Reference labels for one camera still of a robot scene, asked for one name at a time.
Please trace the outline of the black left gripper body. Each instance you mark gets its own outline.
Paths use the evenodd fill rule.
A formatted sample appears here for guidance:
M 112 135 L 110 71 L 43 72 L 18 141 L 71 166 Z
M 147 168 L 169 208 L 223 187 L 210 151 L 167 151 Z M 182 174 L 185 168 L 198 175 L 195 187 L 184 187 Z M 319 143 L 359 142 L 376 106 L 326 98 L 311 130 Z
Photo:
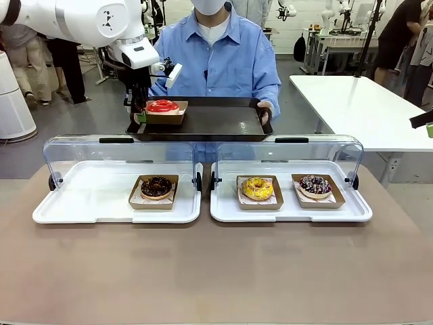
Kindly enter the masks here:
M 132 69 L 127 67 L 124 77 L 127 93 L 131 92 L 136 98 L 147 98 L 151 87 L 150 68 Z

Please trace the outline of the person's left hand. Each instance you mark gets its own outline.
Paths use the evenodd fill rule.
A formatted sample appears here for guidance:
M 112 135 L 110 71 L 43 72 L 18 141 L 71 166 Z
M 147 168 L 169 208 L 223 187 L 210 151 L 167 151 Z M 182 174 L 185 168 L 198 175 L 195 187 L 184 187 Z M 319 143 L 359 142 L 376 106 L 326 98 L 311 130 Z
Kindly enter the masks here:
M 268 101 L 260 101 L 257 106 L 262 109 L 260 113 L 261 125 L 266 125 L 271 118 L 273 105 Z

